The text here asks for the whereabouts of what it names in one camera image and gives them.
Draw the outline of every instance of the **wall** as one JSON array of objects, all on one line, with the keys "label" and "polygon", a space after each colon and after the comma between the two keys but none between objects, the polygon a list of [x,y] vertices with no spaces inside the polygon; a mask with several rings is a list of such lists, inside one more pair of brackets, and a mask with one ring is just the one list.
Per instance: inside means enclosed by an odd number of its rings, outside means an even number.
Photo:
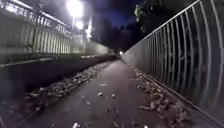
[{"label": "wall", "polygon": [[27,90],[86,69],[99,62],[115,59],[113,55],[92,58],[73,57],[8,65],[0,68],[0,99],[20,97]]}]

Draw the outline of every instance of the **tree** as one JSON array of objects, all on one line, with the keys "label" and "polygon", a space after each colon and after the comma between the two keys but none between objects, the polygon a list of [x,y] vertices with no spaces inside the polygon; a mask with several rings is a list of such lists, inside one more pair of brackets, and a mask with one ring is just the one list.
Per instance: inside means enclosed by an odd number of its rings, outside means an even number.
[{"label": "tree", "polygon": [[163,0],[145,0],[135,8],[136,21],[141,23],[144,33],[151,32],[173,15],[174,11],[168,9]]}]

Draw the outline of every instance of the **metal railing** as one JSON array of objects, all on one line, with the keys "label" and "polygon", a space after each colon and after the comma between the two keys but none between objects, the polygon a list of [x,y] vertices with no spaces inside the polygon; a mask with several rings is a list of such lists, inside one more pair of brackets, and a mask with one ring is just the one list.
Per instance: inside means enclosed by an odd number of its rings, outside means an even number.
[{"label": "metal railing", "polygon": [[222,0],[197,0],[122,58],[224,126]]},{"label": "metal railing", "polygon": [[62,21],[18,0],[0,5],[0,19],[0,64],[86,55],[97,48],[101,50],[91,55],[109,51],[107,47],[89,42],[85,34],[72,31]]}]

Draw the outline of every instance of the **night sky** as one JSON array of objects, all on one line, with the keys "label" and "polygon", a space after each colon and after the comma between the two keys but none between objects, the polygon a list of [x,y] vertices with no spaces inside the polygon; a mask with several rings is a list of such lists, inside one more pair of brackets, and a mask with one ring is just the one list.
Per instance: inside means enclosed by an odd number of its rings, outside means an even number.
[{"label": "night sky", "polygon": [[112,26],[126,26],[136,21],[134,9],[142,0],[96,0],[95,16],[108,19]]}]

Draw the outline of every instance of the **ground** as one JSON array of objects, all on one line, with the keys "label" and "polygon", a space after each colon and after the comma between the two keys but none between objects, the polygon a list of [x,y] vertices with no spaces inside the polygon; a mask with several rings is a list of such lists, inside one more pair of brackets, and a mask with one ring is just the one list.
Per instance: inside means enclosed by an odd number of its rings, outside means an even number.
[{"label": "ground", "polygon": [[113,62],[98,73],[97,79],[20,127],[72,128],[74,123],[91,128],[164,126],[155,112],[139,109],[147,95],[136,88],[139,81],[135,77],[125,63]]}]

